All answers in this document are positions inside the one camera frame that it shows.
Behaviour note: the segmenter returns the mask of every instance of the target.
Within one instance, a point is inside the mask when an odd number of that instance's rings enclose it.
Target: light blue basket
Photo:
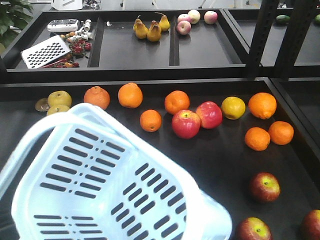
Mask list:
[[[30,148],[11,214],[21,240],[227,240],[228,211],[183,168],[99,107],[44,117],[0,172],[0,196]]]

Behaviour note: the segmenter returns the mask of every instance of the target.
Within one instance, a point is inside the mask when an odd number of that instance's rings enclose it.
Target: red apple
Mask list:
[[[220,107],[213,101],[205,101],[196,108],[201,119],[201,127],[214,129],[222,123],[223,115]]]
[[[280,195],[277,178],[269,172],[259,172],[251,180],[249,191],[254,199],[261,203],[275,201]]]
[[[207,11],[204,14],[204,21],[206,24],[214,24],[218,19],[218,14],[215,11]]]
[[[181,35],[187,35],[191,31],[191,23],[186,20],[182,20],[177,24],[176,30]]]
[[[304,216],[301,226],[301,233],[304,240],[320,239],[320,210],[313,209]]]
[[[269,226],[257,217],[248,217],[235,229],[236,240],[272,240]]]
[[[201,120],[195,112],[185,109],[173,115],[171,125],[178,137],[191,139],[199,132]]]
[[[191,17],[188,14],[180,14],[177,18],[177,23],[180,23],[182,20],[188,21],[191,23]]]

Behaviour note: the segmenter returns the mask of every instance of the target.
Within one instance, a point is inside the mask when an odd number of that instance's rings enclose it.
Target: avocado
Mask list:
[[[290,21],[290,17],[287,15],[278,15],[275,18],[275,22],[279,25],[286,25]]]
[[[315,16],[314,18],[314,23],[317,25],[320,25],[320,14],[318,14],[317,16]]]

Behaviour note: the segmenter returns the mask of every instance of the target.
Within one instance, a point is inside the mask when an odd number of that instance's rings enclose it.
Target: white appliance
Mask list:
[[[79,10],[83,8],[83,0],[51,0],[56,10]]]

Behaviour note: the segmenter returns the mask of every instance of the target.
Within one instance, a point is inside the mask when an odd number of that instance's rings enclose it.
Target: orange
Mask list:
[[[255,151],[263,151],[267,149],[270,143],[270,135],[266,130],[255,126],[246,132],[244,142]]]
[[[250,98],[248,107],[255,117],[269,119],[276,112],[277,101],[270,93],[259,92]]]
[[[106,110],[110,104],[110,95],[100,86],[93,86],[85,92],[83,101]]]
[[[147,132],[157,131],[162,124],[162,118],[158,111],[149,109],[144,111],[140,116],[140,125]]]
[[[142,103],[143,94],[137,84],[129,82],[119,89],[118,99],[121,106],[135,109]]]
[[[189,96],[180,90],[169,93],[164,99],[165,110],[174,115],[180,110],[188,109],[190,106]]]
[[[290,143],[294,137],[294,132],[294,128],[286,121],[275,121],[268,130],[271,141],[278,145]]]

